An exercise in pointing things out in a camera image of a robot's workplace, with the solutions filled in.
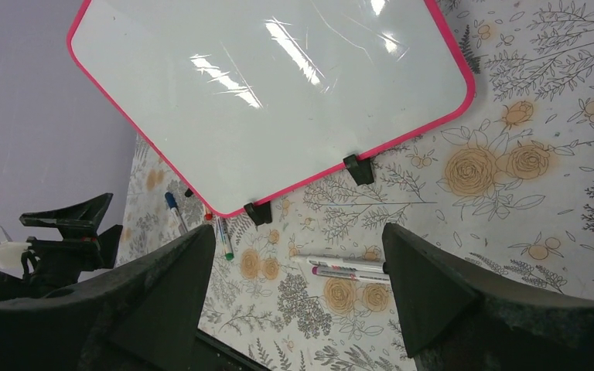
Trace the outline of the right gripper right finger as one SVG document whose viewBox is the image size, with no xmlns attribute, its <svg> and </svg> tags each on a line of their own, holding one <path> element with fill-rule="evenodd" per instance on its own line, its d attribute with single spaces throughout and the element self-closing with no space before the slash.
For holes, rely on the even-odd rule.
<svg viewBox="0 0 594 371">
<path fill-rule="evenodd" d="M 594 301 L 495 274 L 394 223 L 382 232 L 419 370 L 594 370 Z"/>
</svg>

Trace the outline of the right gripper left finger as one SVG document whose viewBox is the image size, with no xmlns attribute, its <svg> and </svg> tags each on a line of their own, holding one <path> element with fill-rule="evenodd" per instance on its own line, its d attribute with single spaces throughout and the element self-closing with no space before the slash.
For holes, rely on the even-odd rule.
<svg viewBox="0 0 594 371">
<path fill-rule="evenodd" d="M 41 298 L 0 301 L 0 370 L 195 370 L 215 250 L 203 225 Z"/>
</svg>

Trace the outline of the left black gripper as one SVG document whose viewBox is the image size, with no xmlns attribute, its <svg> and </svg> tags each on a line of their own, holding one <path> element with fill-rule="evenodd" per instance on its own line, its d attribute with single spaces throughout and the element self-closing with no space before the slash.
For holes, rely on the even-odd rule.
<svg viewBox="0 0 594 371">
<path fill-rule="evenodd" d="M 97 230 L 113 194 L 41 212 L 23 213 L 23 226 L 57 229 L 63 239 L 27 239 L 21 253 L 22 281 L 33 292 L 51 292 L 76 284 L 81 273 L 111 269 L 118 253 L 119 235 L 100 235 Z"/>
</svg>

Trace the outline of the pink framed whiteboard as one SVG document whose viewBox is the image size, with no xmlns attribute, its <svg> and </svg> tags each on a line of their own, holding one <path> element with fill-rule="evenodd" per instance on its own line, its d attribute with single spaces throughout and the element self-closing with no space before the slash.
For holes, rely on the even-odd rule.
<svg viewBox="0 0 594 371">
<path fill-rule="evenodd" d="M 476 85 L 434 1 L 85 1 L 89 80 L 218 216 L 452 121 Z"/>
</svg>

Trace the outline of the black capped marker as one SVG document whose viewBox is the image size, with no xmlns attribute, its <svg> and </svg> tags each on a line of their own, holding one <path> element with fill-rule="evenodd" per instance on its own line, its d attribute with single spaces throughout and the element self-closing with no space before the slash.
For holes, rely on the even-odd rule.
<svg viewBox="0 0 594 371">
<path fill-rule="evenodd" d="M 364 271 L 387 274 L 387 265 L 383 261 L 355 260 L 347 258 L 324 257 L 316 255 L 295 255 L 290 257 L 296 263 L 311 264 L 315 267 L 328 267 L 345 271 Z"/>
</svg>

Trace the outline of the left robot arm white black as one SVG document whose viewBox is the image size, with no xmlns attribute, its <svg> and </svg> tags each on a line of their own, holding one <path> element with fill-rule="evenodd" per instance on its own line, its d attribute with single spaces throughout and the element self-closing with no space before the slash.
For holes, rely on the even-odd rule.
<svg viewBox="0 0 594 371">
<path fill-rule="evenodd" d="M 77 283 L 83 272 L 113 268 L 123 227 L 97 231 L 112 198 L 107 192 L 72 206 L 19 217 L 23 226 L 58 230 L 61 240 L 28 237 L 16 242 L 0 227 L 0 301 L 41 298 Z"/>
</svg>

